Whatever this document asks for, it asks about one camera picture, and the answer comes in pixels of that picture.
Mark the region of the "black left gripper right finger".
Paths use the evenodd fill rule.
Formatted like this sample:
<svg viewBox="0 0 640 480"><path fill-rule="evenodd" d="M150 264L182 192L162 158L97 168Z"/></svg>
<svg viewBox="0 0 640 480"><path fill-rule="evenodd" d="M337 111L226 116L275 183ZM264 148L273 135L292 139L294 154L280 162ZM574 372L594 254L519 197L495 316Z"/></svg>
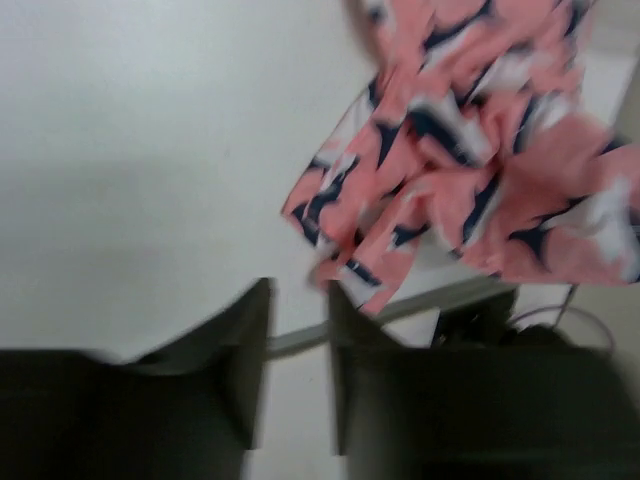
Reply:
<svg viewBox="0 0 640 480"><path fill-rule="evenodd" d="M351 479L635 479L639 411L605 353L330 343L335 448Z"/></svg>

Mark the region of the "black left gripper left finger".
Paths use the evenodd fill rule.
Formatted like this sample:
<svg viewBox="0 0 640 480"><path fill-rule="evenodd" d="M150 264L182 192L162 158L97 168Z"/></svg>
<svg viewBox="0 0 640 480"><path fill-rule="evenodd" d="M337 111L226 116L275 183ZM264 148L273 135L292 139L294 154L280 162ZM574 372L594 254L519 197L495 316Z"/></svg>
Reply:
<svg viewBox="0 0 640 480"><path fill-rule="evenodd" d="M238 479L255 445L272 282L137 361L1 353L5 479Z"/></svg>

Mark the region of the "pink shark print shorts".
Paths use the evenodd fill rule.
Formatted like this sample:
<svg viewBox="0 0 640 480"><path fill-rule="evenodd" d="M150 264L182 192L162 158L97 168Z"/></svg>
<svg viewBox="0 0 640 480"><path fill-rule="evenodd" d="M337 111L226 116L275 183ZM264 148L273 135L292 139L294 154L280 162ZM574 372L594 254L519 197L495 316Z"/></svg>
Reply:
<svg viewBox="0 0 640 480"><path fill-rule="evenodd" d="M589 1L366 1L380 70L284 216L379 312L421 236L515 283L639 279L639 148L580 106Z"/></svg>

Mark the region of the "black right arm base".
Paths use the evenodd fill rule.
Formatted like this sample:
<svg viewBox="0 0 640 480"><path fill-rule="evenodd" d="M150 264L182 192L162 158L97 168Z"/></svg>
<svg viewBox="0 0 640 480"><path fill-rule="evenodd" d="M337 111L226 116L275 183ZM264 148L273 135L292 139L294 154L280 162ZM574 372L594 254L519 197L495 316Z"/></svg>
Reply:
<svg viewBox="0 0 640 480"><path fill-rule="evenodd" d="M570 347L571 341L548 324L517 327L511 319L515 290L441 312L431 347Z"/></svg>

